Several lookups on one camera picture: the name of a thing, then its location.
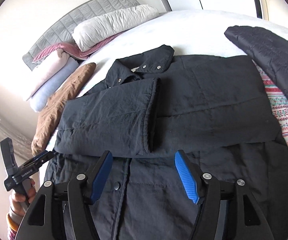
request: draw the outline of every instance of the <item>jacket collar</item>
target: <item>jacket collar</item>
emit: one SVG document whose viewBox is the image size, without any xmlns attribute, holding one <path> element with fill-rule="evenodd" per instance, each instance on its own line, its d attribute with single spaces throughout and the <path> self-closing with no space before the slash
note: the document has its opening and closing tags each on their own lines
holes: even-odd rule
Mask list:
<svg viewBox="0 0 288 240">
<path fill-rule="evenodd" d="M 140 80 L 136 73 L 163 73 L 172 62 L 174 50 L 162 45 L 141 54 L 117 59 L 106 75 L 107 86 L 112 87 L 126 82 Z"/>
</svg>

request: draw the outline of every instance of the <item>folded pink towel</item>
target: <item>folded pink towel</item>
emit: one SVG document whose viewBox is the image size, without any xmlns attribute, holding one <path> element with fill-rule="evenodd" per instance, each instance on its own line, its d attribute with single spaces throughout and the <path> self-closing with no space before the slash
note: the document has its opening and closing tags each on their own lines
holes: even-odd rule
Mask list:
<svg viewBox="0 0 288 240">
<path fill-rule="evenodd" d="M 123 32 L 115 34 L 111 37 L 108 37 L 107 39 L 97 43 L 93 47 L 91 47 L 89 50 L 85 52 L 81 52 L 80 49 L 77 47 L 77 45 L 73 45 L 71 43 L 67 42 L 59 42 L 56 44 L 53 44 L 44 50 L 42 50 L 36 57 L 33 59 L 33 63 L 38 63 L 38 61 L 42 61 L 45 57 L 50 55 L 53 51 L 56 49 L 63 49 L 66 53 L 68 53 L 71 57 L 79 60 L 86 60 L 90 54 L 96 52 L 100 48 L 104 47 L 106 44 L 108 44 L 111 40 L 115 39 L 117 36 L 121 35 Z"/>
</svg>

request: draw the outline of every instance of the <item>jacket sleeve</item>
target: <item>jacket sleeve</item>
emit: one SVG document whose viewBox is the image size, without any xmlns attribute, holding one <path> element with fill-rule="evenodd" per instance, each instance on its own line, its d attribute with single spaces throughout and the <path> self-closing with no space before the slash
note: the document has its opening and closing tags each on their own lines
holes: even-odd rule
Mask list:
<svg viewBox="0 0 288 240">
<path fill-rule="evenodd" d="M 138 80 L 68 101 L 55 150 L 145 157 L 152 150 L 159 83 L 159 78 Z"/>
<path fill-rule="evenodd" d="M 250 56 L 288 99 L 288 41 L 250 26 L 229 27 L 225 36 Z"/>
</svg>

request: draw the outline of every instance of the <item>blue gripper pad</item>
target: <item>blue gripper pad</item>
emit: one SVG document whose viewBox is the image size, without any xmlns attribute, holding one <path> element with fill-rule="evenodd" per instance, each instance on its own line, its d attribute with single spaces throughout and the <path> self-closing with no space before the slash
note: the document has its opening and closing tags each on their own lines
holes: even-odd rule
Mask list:
<svg viewBox="0 0 288 240">
<path fill-rule="evenodd" d="M 191 175 L 191 172 L 189 171 L 185 161 L 183 160 L 179 152 L 175 153 L 175 166 L 181 178 L 181 181 L 183 183 L 188 198 L 191 199 L 194 204 L 197 204 L 199 196 L 197 192 L 196 181 Z"/>
<path fill-rule="evenodd" d="M 92 204 L 101 197 L 108 175 L 112 169 L 112 164 L 113 155 L 109 152 L 93 181 L 92 195 L 90 197 Z"/>
</svg>

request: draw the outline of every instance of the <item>metal snap button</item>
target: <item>metal snap button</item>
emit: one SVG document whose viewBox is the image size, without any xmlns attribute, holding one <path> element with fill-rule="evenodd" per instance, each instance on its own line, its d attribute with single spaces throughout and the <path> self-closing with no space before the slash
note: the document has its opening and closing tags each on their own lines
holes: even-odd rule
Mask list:
<svg viewBox="0 0 288 240">
<path fill-rule="evenodd" d="M 120 188 L 121 184 L 119 184 L 119 182 L 115 182 L 114 183 L 114 189 L 118 190 Z"/>
</svg>

